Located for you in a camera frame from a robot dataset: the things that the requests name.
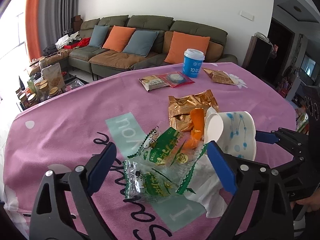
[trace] white paper cup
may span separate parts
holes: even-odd
[[[215,141],[224,153],[253,161],[256,128],[248,112],[211,113],[204,126],[204,143]]]

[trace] blue cup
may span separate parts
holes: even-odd
[[[184,52],[184,60],[182,72],[191,78],[196,78],[200,71],[202,62],[204,61],[204,54],[202,51],[196,49],[187,49]]]

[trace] orange pillow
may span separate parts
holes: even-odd
[[[117,52],[123,51],[135,30],[136,28],[113,26],[102,48],[115,50]]]
[[[170,64],[183,63],[184,52],[187,49],[197,49],[205,55],[209,40],[210,37],[173,32],[169,53],[164,61]]]

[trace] green sofa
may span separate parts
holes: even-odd
[[[108,77],[130,70],[169,65],[164,60],[171,43],[170,36],[172,38],[172,35],[170,33],[173,33],[173,31],[204,37],[209,36],[210,44],[220,47],[225,46],[228,35],[227,32],[219,28],[188,21],[174,21],[172,17],[133,15],[129,18],[128,15],[122,15],[83,22],[80,37],[90,37],[95,25],[126,26],[159,32],[147,57],[90,46],[75,49],[70,53],[68,62],[71,66],[92,73],[92,76],[96,74],[101,77]],[[222,54],[218,57],[212,61],[212,59],[209,59],[209,55],[208,57],[206,55],[207,62],[233,62],[237,64],[237,58],[233,55]]]

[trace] door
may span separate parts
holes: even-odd
[[[277,85],[291,51],[294,33],[275,19],[271,20],[268,39],[278,46],[276,58],[269,58],[262,77],[271,84]]]

